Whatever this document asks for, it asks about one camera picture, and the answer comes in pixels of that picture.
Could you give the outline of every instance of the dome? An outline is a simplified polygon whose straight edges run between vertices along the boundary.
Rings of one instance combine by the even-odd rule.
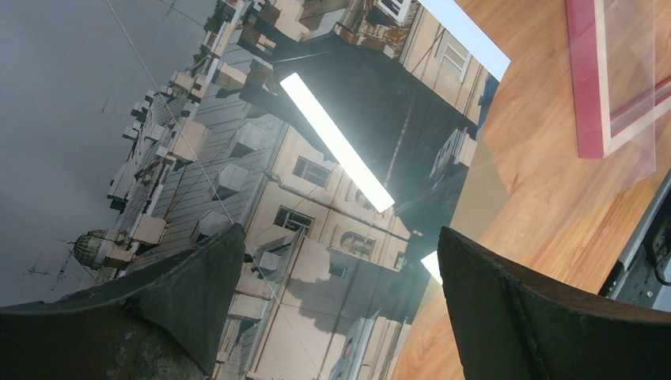
[[[78,237],[73,247],[74,258],[87,267],[99,267],[96,257],[106,233],[107,230],[91,230]]]

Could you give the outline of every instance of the window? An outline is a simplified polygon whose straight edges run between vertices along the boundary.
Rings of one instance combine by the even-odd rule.
[[[369,258],[375,246],[375,240],[355,234],[352,231],[347,231],[340,238],[340,246],[345,250],[358,257]]]
[[[345,346],[345,351],[343,352],[343,359],[348,357],[352,353],[352,339],[350,338],[347,341],[347,346]]]
[[[405,22],[405,17],[408,15],[411,0],[380,0],[377,4],[382,10],[390,13],[397,24],[402,25]]]
[[[294,175],[304,180],[310,181],[317,186],[326,188],[328,182],[328,175],[331,174],[327,169],[308,161],[303,157],[299,157],[294,167]]]
[[[354,195],[354,201],[366,210],[373,210],[373,204],[368,201],[361,190],[357,190],[356,194]]]
[[[329,275],[338,276],[344,279],[346,273],[347,273],[347,267],[344,267],[342,265],[331,263],[331,265],[329,265],[328,267]]]
[[[313,224],[313,220],[307,215],[300,214],[286,207],[280,207],[277,211],[277,216],[275,216],[275,225],[292,231],[298,231],[303,227],[307,235],[310,226]]]
[[[396,254],[396,261],[394,261],[394,269],[401,270],[405,265],[405,253],[398,252]]]
[[[443,32],[441,43],[438,45],[437,57],[441,61],[441,69],[452,70],[459,74],[459,82],[466,77],[468,64],[471,62],[471,53],[460,44],[447,30]]]

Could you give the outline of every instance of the light tube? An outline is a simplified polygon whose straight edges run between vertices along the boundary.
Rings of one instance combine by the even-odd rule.
[[[390,208],[394,204],[392,196],[363,163],[298,74],[286,77],[279,84],[373,207],[378,212]]]

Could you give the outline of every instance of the red frame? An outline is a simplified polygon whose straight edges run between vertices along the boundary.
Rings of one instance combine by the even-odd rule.
[[[671,110],[671,78],[611,112],[604,0],[566,0],[566,4],[578,155],[604,158]]]

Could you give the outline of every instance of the black object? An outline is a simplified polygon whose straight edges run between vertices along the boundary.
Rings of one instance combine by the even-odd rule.
[[[467,380],[671,374],[671,313],[570,287],[445,227],[438,261]]]
[[[0,378],[203,380],[214,369],[244,239],[235,224],[99,287],[0,308]]]
[[[639,224],[631,234],[599,295],[632,305],[652,308],[656,303],[668,263],[671,234],[671,171],[666,174]]]

